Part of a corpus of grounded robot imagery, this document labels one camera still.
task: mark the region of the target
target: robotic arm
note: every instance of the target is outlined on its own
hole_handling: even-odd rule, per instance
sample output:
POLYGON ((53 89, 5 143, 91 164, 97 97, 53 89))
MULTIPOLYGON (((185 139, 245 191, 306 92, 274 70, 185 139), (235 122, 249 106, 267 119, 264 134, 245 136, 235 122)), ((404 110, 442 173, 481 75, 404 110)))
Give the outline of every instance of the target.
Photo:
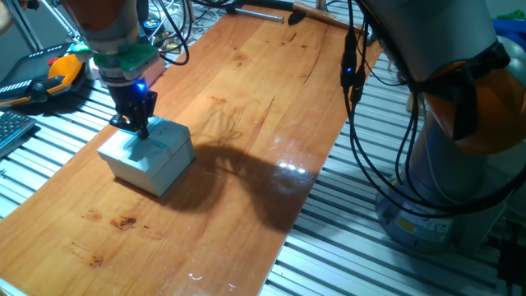
POLYGON ((101 79, 115 101, 117 115, 110 124, 146 139, 157 94, 148 90, 144 73, 159 59, 159 52, 137 43, 136 0, 62 0, 62 5, 86 45, 73 49, 76 56, 84 60, 95 56, 101 79))
MULTIPOLYGON (((500 189, 500 184, 487 185, 494 180, 487 155, 526 137, 526 53, 514 42, 497 38, 483 0, 356 3, 366 28, 372 27, 415 99, 426 100, 432 111, 427 120, 431 124, 411 158, 418 120, 413 112, 405 172, 391 180, 379 174, 383 188, 368 177, 353 151, 380 192, 376 212, 381 225, 398 243, 419 252, 472 252, 502 213, 505 199, 526 180, 523 169, 500 189)), ((147 90, 143 73, 159 52, 136 43, 136 0, 62 0, 62 5, 85 41, 77 57, 95 56, 116 103, 118 114, 111 124, 147 138, 157 94, 147 90)), ((360 99, 365 71, 362 64, 356 72, 353 30, 345 43, 342 86, 346 95, 353 86, 346 100, 353 129, 350 104, 354 107, 360 99)), ((356 132, 351 135, 352 147, 367 160, 356 132)))
MULTIPOLYGON (((379 191, 379 221, 395 241, 418 252, 473 252, 501 216, 506 198, 526 180, 526 169, 510 181, 487 166, 488 155, 526 137, 526 53, 496 36, 483 0, 356 3, 407 79, 413 107, 424 99, 432 111, 413 150, 415 108, 404 138, 413 124, 404 172, 391 180, 379 176, 380 187, 355 151, 356 146, 367 160, 353 130, 354 108, 348 108, 354 155, 379 191)), ((353 35, 347 39, 342 86, 354 86, 354 107, 364 75, 362 67, 356 74, 345 71, 356 68, 351 56, 357 42, 353 35)))

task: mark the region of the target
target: wooden board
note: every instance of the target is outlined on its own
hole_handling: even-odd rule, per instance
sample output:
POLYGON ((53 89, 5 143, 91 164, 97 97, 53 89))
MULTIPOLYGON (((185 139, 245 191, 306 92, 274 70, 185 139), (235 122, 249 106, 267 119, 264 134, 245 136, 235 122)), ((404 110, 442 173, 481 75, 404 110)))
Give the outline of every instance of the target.
POLYGON ((152 197, 97 155, 106 127, 0 222, 0 277, 29 295, 257 294, 344 123, 344 35, 223 17, 153 87, 191 166, 152 197))

